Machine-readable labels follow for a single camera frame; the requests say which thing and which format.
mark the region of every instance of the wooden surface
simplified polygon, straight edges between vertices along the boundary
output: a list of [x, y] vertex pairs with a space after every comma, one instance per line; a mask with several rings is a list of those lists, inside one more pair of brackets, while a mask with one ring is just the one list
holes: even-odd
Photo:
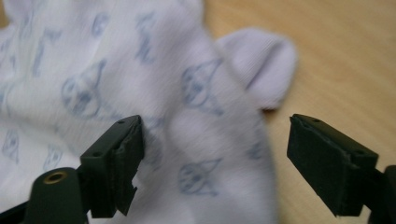
[[214, 37], [256, 26], [288, 36], [299, 67], [280, 109], [265, 112], [276, 161], [280, 223], [367, 223], [336, 218], [286, 157], [289, 116], [322, 119], [396, 164], [396, 1], [212, 0]]

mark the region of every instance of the tabletop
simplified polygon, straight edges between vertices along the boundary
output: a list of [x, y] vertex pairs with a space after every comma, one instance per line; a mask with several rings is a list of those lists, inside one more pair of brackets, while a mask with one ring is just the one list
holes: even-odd
[[[0, 26], [6, 25], [0, 13]], [[259, 27], [288, 36], [298, 50], [283, 105], [263, 111], [280, 223], [367, 223], [367, 208], [360, 217], [334, 217], [294, 168], [286, 156], [289, 117], [298, 113], [331, 124], [378, 153], [380, 171], [396, 164], [396, 1], [212, 0], [205, 1], [205, 25], [214, 38]]]

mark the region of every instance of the folded fabric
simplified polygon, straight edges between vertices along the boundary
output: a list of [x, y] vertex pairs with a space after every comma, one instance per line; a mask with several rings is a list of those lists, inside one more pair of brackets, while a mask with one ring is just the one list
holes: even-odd
[[0, 211], [40, 174], [141, 115], [146, 155], [128, 217], [91, 223], [277, 223], [259, 108], [280, 105], [296, 53], [246, 29], [214, 41], [198, 0], [4, 0]]

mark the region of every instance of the white cloth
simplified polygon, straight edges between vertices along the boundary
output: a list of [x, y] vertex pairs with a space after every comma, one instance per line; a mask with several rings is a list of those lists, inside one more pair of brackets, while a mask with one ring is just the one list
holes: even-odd
[[200, 0], [4, 2], [0, 211], [141, 115], [138, 191], [128, 217], [106, 222], [277, 223], [258, 108], [279, 106], [290, 84], [287, 38], [250, 28], [213, 41]]

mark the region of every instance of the baby garment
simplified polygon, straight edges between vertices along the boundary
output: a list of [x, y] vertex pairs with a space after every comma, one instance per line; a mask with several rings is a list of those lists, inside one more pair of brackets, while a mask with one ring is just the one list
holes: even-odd
[[214, 40], [200, 0], [4, 0], [0, 211], [140, 115], [145, 158], [127, 217], [91, 223], [277, 223], [262, 108], [296, 64], [290, 41], [247, 28]]

